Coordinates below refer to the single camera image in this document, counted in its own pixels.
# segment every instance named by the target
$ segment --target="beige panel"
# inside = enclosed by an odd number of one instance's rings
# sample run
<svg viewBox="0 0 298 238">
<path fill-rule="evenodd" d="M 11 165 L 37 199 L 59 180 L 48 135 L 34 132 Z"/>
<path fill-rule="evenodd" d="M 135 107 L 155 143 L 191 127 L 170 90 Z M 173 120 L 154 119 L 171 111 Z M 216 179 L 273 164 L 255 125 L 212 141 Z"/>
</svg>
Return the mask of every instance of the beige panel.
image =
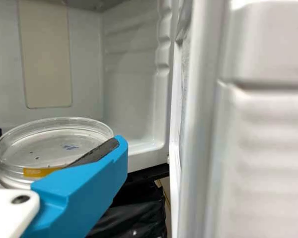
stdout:
<svg viewBox="0 0 298 238">
<path fill-rule="evenodd" d="M 67 9 L 19 0 L 25 98 L 29 108 L 72 104 Z"/>
</svg>

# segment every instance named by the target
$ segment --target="petri dish lid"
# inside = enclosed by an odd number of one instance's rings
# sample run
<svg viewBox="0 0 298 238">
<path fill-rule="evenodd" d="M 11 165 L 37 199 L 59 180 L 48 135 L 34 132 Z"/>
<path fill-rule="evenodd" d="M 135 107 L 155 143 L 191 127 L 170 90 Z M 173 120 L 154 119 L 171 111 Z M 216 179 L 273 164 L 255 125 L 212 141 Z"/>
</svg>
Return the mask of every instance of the petri dish lid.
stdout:
<svg viewBox="0 0 298 238">
<path fill-rule="evenodd" d="M 113 136 L 106 124 L 79 117 L 41 119 L 15 127 L 0 138 L 0 183 L 30 188 L 44 173 L 70 164 Z"/>
</svg>

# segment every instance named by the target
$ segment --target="white plastic piece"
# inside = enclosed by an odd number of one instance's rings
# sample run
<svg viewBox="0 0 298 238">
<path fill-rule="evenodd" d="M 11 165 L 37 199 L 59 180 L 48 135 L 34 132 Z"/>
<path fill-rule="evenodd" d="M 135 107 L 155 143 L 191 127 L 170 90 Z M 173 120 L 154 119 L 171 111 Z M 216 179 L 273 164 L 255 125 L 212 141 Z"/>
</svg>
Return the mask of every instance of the white plastic piece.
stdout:
<svg viewBox="0 0 298 238">
<path fill-rule="evenodd" d="M 28 196 L 29 200 L 13 204 L 12 201 L 18 196 Z M 0 189 L 0 237 L 20 237 L 39 208 L 39 196 L 33 191 Z"/>
<path fill-rule="evenodd" d="M 234 0 L 227 21 L 225 82 L 298 87 L 298 0 Z"/>
<path fill-rule="evenodd" d="M 172 101 L 170 118 L 170 196 L 171 196 L 171 228 L 172 237 L 177 237 L 179 216 L 179 194 L 180 194 L 180 127 L 182 116 L 182 94 L 181 94 L 181 50 L 176 44 L 174 46 L 174 63 L 178 66 L 173 70 Z"/>
</svg>

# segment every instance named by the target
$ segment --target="screw hole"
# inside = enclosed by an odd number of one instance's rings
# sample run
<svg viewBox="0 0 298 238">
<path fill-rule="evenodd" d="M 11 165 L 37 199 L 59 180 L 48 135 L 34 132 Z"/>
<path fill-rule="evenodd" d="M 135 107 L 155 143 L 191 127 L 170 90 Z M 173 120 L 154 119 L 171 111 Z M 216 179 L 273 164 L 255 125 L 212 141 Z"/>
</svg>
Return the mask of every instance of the screw hole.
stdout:
<svg viewBox="0 0 298 238">
<path fill-rule="evenodd" d="M 14 198 L 12 200 L 12 203 L 13 204 L 21 204 L 21 203 L 26 202 L 29 199 L 30 199 L 30 197 L 28 195 L 20 195 L 20 196 L 17 196 L 16 198 Z"/>
</svg>

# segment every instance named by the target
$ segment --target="dark specks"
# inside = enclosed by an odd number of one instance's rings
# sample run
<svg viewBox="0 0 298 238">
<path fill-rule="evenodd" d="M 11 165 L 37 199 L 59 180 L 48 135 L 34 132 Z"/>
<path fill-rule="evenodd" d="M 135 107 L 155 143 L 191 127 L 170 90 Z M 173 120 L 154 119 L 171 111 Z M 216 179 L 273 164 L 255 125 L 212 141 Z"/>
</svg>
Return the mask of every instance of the dark specks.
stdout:
<svg viewBox="0 0 298 238">
<path fill-rule="evenodd" d="M 76 145 L 64 145 L 63 148 L 66 150 L 73 150 L 73 149 L 78 149 L 79 147 Z"/>
</svg>

